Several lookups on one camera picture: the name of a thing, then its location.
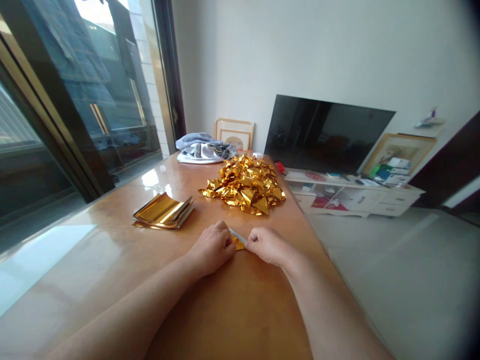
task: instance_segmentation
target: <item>white tv cabinet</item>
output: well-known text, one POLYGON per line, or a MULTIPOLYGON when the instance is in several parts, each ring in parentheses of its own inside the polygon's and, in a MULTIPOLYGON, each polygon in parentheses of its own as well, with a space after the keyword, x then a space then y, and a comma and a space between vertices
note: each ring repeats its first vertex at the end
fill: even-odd
POLYGON ((370 214, 397 217, 402 215, 425 191, 411 185, 387 188, 385 186, 360 185, 358 176, 331 178, 318 173, 325 181, 306 175, 311 171, 286 168, 284 179, 306 214, 332 214, 337 216, 368 217, 370 214), (311 184, 311 191, 302 189, 311 184))

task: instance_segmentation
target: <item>glass pane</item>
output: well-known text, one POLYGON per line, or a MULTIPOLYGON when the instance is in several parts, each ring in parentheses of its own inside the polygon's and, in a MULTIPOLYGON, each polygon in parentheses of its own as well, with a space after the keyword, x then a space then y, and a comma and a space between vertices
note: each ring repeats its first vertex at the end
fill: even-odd
POLYGON ((127 1, 21 1, 108 172, 160 154, 127 1))
POLYGON ((0 83, 0 253, 85 204, 0 83))

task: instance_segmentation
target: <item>hand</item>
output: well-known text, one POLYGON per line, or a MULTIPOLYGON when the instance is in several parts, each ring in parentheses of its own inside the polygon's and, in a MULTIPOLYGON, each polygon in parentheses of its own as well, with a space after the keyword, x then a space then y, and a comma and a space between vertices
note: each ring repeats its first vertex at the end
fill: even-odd
POLYGON ((245 248, 257 254, 264 262, 285 267, 299 252, 271 227, 254 227, 245 248))
POLYGON ((200 276, 214 273, 235 254, 230 229, 222 220, 203 230, 185 255, 200 271, 200 276))

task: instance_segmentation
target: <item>gold foil paper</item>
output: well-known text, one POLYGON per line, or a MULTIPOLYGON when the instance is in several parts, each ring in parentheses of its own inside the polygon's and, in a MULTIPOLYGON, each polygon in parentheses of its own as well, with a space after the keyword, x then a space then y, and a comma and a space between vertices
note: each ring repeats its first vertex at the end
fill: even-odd
POLYGON ((198 192, 207 198, 220 198, 251 215, 269 215, 269 208, 285 202, 287 196, 278 186, 274 168, 262 159, 246 154, 225 160, 219 178, 208 180, 198 192))
POLYGON ((193 210, 193 199, 175 201, 166 192, 158 194, 133 214, 134 226, 149 229, 177 230, 193 210))

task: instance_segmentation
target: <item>red object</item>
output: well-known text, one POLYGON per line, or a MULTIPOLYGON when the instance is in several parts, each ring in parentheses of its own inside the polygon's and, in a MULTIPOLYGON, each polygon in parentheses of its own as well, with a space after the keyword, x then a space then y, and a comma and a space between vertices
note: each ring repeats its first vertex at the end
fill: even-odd
POLYGON ((307 178, 310 178, 312 180, 315 180, 315 181, 325 181, 325 177, 320 175, 320 174, 317 174, 315 172, 306 172, 305 173, 306 177, 307 178))
POLYGON ((280 172, 280 174, 283 174, 285 172, 285 166, 280 161, 276 161, 275 166, 280 172))
POLYGON ((342 204, 338 204, 338 206, 335 206, 334 204, 330 203, 330 198, 327 196, 317 196, 315 200, 313 201, 313 204, 311 205, 312 208, 320 208, 320 209, 332 209, 332 210, 342 210, 342 211, 348 211, 348 209, 343 206, 342 204))

